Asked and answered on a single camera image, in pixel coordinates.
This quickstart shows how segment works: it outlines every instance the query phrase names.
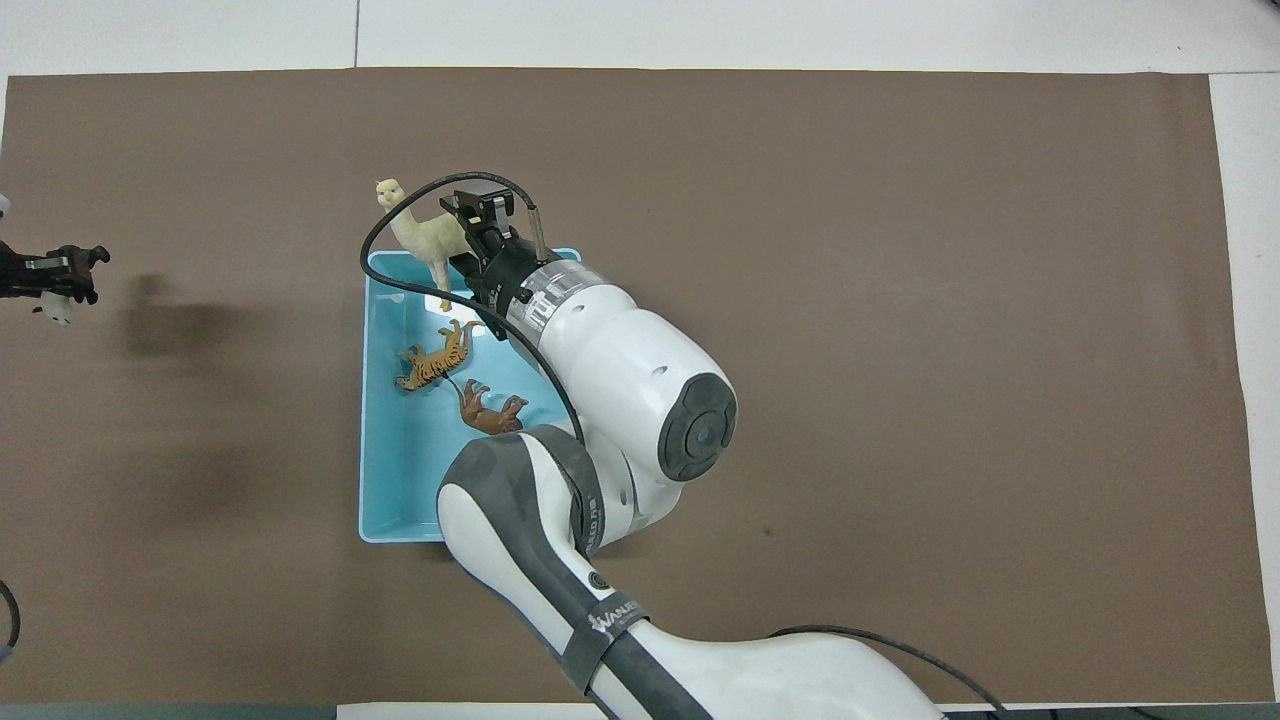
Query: alpaca figurine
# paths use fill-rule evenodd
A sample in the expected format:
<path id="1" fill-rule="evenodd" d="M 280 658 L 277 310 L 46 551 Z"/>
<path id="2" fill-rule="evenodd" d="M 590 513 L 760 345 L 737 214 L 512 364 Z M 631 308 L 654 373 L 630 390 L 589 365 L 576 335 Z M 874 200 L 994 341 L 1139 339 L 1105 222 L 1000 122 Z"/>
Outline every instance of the alpaca figurine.
<path id="1" fill-rule="evenodd" d="M 378 182 L 375 187 L 378 190 L 378 204 L 383 206 L 384 213 L 390 211 L 401 200 L 404 200 L 404 188 L 399 186 L 396 178 Z M 467 245 L 466 236 L 462 233 L 462 225 L 458 224 L 453 215 L 443 213 L 425 223 L 420 223 L 413 218 L 413 211 L 406 208 L 399 215 L 396 215 L 390 225 L 401 246 L 408 250 L 413 258 L 426 263 L 426 266 L 431 269 L 431 279 L 435 281 L 435 287 L 444 292 L 451 292 L 449 258 L 471 252 L 471 246 Z M 442 299 L 442 310 L 448 313 L 452 307 L 452 302 Z"/>

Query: gray strap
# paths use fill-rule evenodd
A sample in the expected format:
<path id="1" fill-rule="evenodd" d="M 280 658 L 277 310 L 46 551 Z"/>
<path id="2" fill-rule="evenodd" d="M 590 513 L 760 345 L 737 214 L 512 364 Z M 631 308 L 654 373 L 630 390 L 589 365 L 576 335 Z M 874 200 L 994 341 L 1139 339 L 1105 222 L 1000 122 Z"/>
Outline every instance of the gray strap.
<path id="1" fill-rule="evenodd" d="M 648 619 L 649 614 L 625 592 L 614 592 L 586 612 L 573 628 L 573 634 L 564 646 L 564 655 L 561 656 L 561 670 L 577 692 L 585 693 L 591 685 L 591 676 L 613 641 L 636 620 Z"/>

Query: tiger figurine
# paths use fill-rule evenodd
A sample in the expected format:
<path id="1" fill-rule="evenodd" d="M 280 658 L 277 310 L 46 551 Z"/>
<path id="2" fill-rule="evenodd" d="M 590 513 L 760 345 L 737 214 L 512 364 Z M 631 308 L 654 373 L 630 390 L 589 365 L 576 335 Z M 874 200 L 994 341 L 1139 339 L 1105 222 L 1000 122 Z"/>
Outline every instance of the tiger figurine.
<path id="1" fill-rule="evenodd" d="M 460 324 L 457 320 L 449 320 L 453 329 L 440 328 L 438 332 L 444 336 L 444 347 L 436 350 L 431 354 L 422 352 L 421 345 L 412 345 L 410 350 L 412 352 L 404 352 L 401 350 L 398 355 L 402 360 L 406 360 L 412 368 L 407 375 L 401 375 L 396 378 L 396 384 L 408 392 L 415 389 L 421 389 L 436 379 L 444 377 L 451 370 L 457 369 L 463 360 L 467 359 L 467 354 L 471 352 L 471 328 L 481 324 L 479 320 L 471 320 L 466 325 Z"/>

